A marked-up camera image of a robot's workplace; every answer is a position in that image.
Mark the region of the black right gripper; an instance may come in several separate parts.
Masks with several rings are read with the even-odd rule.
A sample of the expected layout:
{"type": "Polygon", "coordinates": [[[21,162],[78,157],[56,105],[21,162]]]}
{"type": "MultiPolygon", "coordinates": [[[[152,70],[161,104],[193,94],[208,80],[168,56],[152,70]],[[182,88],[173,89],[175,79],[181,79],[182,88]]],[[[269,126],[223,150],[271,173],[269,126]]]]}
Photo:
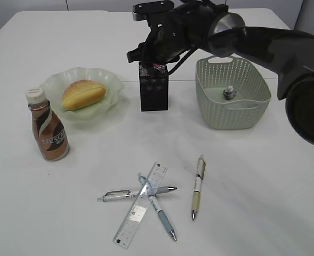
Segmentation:
{"type": "Polygon", "coordinates": [[[133,13],[133,20],[147,21],[150,33],[136,49],[127,52],[129,63],[173,63],[186,51],[192,54],[196,50],[190,35],[190,27],[196,20],[194,13],[133,13]]]}

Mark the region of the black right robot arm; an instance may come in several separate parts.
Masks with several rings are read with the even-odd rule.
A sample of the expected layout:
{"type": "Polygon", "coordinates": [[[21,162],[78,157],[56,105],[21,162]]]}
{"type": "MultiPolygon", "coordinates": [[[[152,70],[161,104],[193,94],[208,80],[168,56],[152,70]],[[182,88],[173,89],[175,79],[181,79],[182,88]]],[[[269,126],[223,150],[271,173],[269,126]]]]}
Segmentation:
{"type": "Polygon", "coordinates": [[[249,27],[225,4],[211,1],[155,1],[133,6],[133,19],[150,27],[146,40],[127,53],[159,77],[155,64],[181,66],[196,50],[217,57],[237,54],[278,76],[277,97],[287,118],[314,145],[314,35],[299,30],[249,27]]]}

